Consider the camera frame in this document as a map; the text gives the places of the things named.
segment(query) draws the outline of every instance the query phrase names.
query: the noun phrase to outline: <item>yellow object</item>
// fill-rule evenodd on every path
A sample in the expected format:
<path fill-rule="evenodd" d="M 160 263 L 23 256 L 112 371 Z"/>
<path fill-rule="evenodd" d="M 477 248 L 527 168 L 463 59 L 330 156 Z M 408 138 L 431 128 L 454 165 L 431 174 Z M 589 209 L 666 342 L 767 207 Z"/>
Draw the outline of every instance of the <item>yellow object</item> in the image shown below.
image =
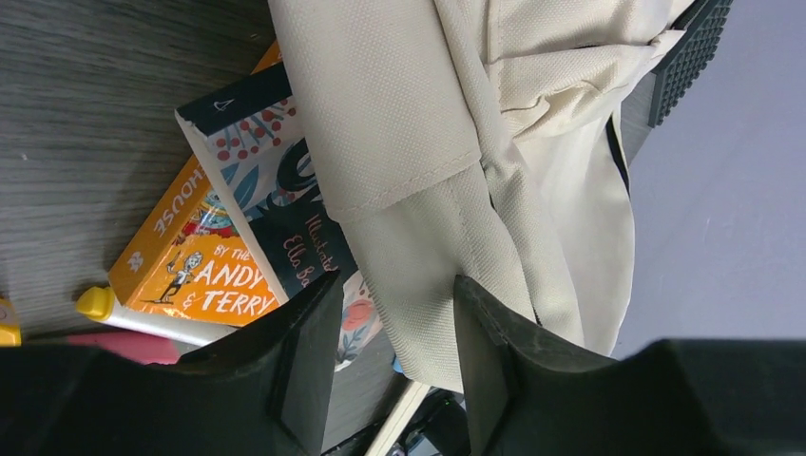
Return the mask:
<path fill-rule="evenodd" d="M 274 43 L 255 71 L 279 59 Z M 195 156 L 109 270 L 109 283 L 121 305 L 132 310 L 232 326 L 280 304 Z M 111 308 L 95 307 L 103 301 L 95 298 L 76 309 L 93 319 L 108 317 Z"/>
<path fill-rule="evenodd" d="M 90 320 L 107 321 L 115 307 L 115 294 L 109 287 L 92 287 L 76 301 L 76 311 Z"/>
<path fill-rule="evenodd" d="M 21 342 L 17 314 L 10 302 L 0 299 L 0 347 L 16 347 Z"/>

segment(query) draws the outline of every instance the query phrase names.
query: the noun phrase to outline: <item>gray wall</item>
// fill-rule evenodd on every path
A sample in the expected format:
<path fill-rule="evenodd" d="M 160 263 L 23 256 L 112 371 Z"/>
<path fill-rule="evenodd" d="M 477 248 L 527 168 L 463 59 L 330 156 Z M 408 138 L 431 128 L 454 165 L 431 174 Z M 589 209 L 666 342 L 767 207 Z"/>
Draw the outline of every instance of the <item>gray wall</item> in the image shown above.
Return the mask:
<path fill-rule="evenodd" d="M 802 0 L 735 2 L 717 58 L 633 162 L 616 356 L 668 335 L 806 338 L 804 17 Z"/>

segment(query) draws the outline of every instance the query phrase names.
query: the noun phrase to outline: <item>white tube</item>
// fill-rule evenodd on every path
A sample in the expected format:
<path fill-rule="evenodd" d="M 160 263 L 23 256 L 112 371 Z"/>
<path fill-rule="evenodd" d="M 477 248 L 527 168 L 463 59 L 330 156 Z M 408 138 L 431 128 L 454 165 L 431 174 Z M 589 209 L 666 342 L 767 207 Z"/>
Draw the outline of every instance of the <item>white tube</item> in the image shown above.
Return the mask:
<path fill-rule="evenodd" d="M 92 287 L 76 301 L 76 310 L 106 325 L 153 334 L 203 347 L 236 328 L 216 323 L 132 311 L 121 305 L 111 288 Z"/>

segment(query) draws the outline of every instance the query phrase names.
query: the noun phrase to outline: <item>orange book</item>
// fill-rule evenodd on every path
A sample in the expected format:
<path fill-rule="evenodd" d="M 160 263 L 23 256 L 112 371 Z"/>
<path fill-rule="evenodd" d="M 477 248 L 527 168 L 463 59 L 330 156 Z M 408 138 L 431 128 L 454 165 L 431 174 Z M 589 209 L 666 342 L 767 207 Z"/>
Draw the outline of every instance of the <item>orange book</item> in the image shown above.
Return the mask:
<path fill-rule="evenodd" d="M 274 43 L 255 68 L 279 62 Z M 122 305 L 243 326 L 288 298 L 260 272 L 192 156 L 109 271 Z"/>

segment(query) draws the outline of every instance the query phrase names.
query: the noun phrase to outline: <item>dark wood surface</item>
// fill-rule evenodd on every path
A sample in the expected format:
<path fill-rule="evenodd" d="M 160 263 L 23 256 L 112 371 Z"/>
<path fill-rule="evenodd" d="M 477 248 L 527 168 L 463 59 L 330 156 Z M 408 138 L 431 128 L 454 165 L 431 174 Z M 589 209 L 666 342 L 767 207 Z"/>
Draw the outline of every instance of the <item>dark wood surface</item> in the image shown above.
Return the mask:
<path fill-rule="evenodd" d="M 173 109 L 249 74 L 265 0 L 4 0 L 0 295 L 24 337 L 87 329 L 106 271 L 190 157 Z M 387 413 L 401 379 L 380 335 L 336 375 L 325 446 Z"/>

